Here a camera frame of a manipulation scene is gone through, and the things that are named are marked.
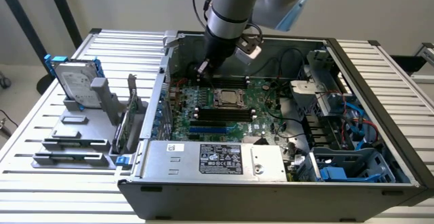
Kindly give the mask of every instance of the floor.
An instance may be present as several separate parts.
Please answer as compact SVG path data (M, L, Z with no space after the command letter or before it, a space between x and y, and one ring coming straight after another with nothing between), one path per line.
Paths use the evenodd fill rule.
M0 88L0 109L20 124L40 97L36 91L36 83L46 72L42 66L13 65L0 65L0 71L12 81L9 88ZM6 121L6 127L12 132L16 129L9 121ZM6 139L0 137L0 148L5 142Z

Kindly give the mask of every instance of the motherboard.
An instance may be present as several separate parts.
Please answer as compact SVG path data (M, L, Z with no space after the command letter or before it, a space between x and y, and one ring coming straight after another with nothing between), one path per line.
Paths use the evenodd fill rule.
M188 80L171 92L173 128L171 140L255 143L279 141L280 103L264 79L201 82Z

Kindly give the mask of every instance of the warning label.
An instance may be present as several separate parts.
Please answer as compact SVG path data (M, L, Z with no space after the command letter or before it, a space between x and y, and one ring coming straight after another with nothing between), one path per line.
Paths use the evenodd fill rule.
M241 146L200 144L201 174L243 174Z

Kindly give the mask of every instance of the sticker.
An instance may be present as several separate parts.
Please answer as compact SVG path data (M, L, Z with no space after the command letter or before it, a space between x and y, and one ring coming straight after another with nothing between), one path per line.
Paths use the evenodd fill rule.
M199 172L201 174L243 174L241 146L200 144Z
M61 77L66 84L66 89L70 91L75 101L84 107L100 108L100 101L96 92L91 90L91 80L81 73L61 73Z
M184 144L167 144L167 151L184 151Z

